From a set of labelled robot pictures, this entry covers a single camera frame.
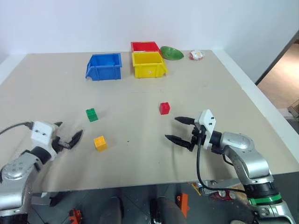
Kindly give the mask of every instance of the black cable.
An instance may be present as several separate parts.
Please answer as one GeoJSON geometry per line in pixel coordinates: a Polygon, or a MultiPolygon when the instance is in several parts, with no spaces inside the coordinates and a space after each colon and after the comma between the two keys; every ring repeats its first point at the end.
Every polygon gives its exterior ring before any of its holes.
{"type": "Polygon", "coordinates": [[[208,187],[207,185],[204,184],[204,182],[202,181],[201,177],[200,177],[200,171],[199,171],[199,161],[200,161],[200,145],[201,145],[201,138],[199,138],[198,141],[198,150],[197,150],[197,161],[196,161],[196,172],[197,172],[197,177],[198,180],[200,182],[200,184],[202,185],[203,188],[206,188],[208,190],[230,190],[230,191],[236,191],[236,192],[241,192],[245,194],[244,190],[239,190],[239,189],[234,189],[234,188],[211,188],[208,187]]]}
{"type": "Polygon", "coordinates": [[[4,130],[2,130],[2,131],[0,132],[0,134],[3,134],[4,132],[8,131],[9,129],[12,129],[12,128],[17,127],[17,126],[22,126],[22,125],[25,125],[25,126],[27,126],[29,129],[32,129],[32,127],[33,127],[33,122],[22,122],[22,123],[18,123],[18,124],[15,124],[15,125],[11,125],[11,126],[5,128],[4,130]]]}
{"type": "Polygon", "coordinates": [[[229,164],[229,165],[231,165],[231,166],[234,166],[231,162],[229,162],[229,161],[226,160],[226,158],[225,158],[225,154],[224,154],[224,153],[222,154],[222,157],[223,157],[223,160],[224,160],[227,164],[229,164]]]}

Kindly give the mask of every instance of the green cube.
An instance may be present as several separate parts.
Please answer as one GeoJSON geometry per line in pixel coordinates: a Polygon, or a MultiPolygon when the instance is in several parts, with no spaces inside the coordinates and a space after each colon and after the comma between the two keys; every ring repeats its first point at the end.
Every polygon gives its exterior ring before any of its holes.
{"type": "Polygon", "coordinates": [[[86,110],[86,114],[87,114],[87,117],[88,117],[88,119],[89,119],[90,122],[98,120],[98,116],[97,116],[94,108],[86,110]]]}

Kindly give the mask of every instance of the toy block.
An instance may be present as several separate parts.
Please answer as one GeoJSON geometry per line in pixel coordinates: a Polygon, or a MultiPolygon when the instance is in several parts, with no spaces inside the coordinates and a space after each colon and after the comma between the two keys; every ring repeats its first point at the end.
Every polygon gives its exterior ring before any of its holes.
{"type": "Polygon", "coordinates": [[[94,108],[86,110],[86,114],[87,114],[87,117],[88,117],[88,119],[89,119],[90,122],[98,120],[98,116],[97,116],[94,108]]]}
{"type": "Polygon", "coordinates": [[[93,140],[93,142],[94,142],[94,146],[97,148],[97,150],[99,152],[107,149],[107,144],[105,142],[104,136],[100,136],[100,137],[95,138],[93,140]]]}
{"type": "Polygon", "coordinates": [[[160,110],[161,115],[168,114],[169,110],[170,110],[169,103],[167,103],[167,102],[166,103],[161,103],[160,107],[159,107],[159,110],[160,110]]]}

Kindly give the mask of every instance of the orange object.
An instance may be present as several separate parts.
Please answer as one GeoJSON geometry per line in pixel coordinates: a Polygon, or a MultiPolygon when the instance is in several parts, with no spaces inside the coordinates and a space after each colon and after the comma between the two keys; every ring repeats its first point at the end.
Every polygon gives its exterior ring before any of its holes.
{"type": "Polygon", "coordinates": [[[82,223],[82,214],[80,210],[72,209],[69,211],[69,220],[71,224],[81,224],[82,223]]]}
{"type": "Polygon", "coordinates": [[[185,218],[187,218],[187,211],[190,209],[188,206],[188,195],[183,193],[177,196],[178,206],[184,214],[185,218]]]}

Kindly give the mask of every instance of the green bowl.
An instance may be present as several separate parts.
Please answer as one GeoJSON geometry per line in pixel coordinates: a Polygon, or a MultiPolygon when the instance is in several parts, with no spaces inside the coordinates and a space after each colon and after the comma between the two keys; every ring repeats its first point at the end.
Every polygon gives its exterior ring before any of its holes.
{"type": "Polygon", "coordinates": [[[167,60],[179,60],[184,57],[182,52],[172,47],[162,46],[160,50],[163,55],[163,58],[167,60]]]}

